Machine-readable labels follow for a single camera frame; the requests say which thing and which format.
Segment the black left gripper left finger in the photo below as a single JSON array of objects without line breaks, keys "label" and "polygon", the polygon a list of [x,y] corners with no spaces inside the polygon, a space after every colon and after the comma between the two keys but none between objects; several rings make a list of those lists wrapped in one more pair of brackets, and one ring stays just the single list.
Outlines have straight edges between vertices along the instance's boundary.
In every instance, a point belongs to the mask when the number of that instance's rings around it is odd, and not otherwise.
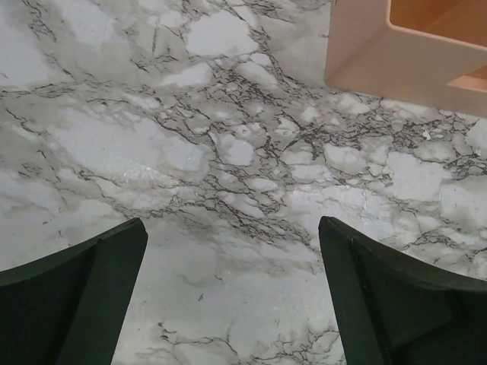
[{"label": "black left gripper left finger", "polygon": [[3,364],[109,364],[148,242],[131,219],[1,273]]}]

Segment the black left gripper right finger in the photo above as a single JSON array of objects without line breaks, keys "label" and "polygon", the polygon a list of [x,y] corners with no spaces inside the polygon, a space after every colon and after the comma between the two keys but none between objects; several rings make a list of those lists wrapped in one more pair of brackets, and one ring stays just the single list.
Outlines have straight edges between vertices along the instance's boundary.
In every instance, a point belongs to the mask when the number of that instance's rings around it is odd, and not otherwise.
[{"label": "black left gripper right finger", "polygon": [[335,217],[320,249],[349,364],[484,364],[486,282],[429,265]]}]

